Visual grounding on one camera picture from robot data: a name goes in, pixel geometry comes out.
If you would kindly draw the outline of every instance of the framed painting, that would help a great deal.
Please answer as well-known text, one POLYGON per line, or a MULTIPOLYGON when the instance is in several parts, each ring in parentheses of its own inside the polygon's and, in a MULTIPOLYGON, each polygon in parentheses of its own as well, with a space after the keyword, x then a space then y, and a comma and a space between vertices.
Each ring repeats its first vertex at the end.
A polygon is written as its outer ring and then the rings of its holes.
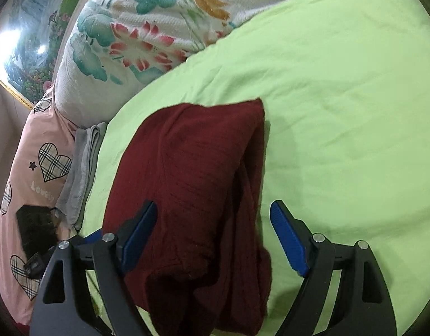
POLYGON ((54 79, 88 0, 8 0, 0 13, 0 84, 29 108, 54 79))

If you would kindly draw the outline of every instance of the white blanket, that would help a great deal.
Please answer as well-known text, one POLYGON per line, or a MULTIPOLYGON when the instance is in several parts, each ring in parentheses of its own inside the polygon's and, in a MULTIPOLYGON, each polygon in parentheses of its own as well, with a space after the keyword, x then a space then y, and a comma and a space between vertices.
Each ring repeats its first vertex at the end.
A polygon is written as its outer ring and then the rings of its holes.
POLYGON ((89 0, 58 70, 57 107, 82 128, 109 122, 150 82, 282 1, 89 0))

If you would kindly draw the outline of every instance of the lime green sheet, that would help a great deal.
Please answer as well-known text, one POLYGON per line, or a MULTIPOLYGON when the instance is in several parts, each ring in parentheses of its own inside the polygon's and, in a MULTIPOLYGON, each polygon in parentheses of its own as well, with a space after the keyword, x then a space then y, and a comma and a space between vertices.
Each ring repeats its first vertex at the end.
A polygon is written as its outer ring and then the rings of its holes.
MULTIPOLYGON (((256 97, 268 129, 260 228, 273 270, 260 335, 274 335, 301 284, 269 221, 275 199, 331 241, 370 243, 402 334, 430 297, 430 18, 418 0, 289 0, 151 83, 108 126, 81 234, 101 227, 146 117, 256 97)), ((327 322, 326 312, 317 330, 327 322)))

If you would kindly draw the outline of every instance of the folded gray cloth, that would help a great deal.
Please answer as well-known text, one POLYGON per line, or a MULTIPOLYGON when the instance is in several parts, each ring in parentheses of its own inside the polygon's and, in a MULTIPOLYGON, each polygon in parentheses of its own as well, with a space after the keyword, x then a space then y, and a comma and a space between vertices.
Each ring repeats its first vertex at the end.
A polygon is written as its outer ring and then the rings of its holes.
POLYGON ((78 129, 75 134, 73 160, 64 188, 57 201, 62 221, 70 229, 81 229, 84 209, 94 183, 97 158, 106 133, 106 123, 90 129, 78 129))

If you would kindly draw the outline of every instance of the dark red sweater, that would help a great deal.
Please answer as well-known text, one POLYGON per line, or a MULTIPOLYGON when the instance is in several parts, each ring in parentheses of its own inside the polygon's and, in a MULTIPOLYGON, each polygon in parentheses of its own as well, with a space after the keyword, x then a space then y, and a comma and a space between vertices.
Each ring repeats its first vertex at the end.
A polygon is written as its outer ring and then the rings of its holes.
POLYGON ((156 202, 158 222, 125 282, 161 336, 258 333, 271 283, 255 227, 263 152, 255 100, 161 109, 123 154, 103 229, 116 232, 144 200, 156 202))

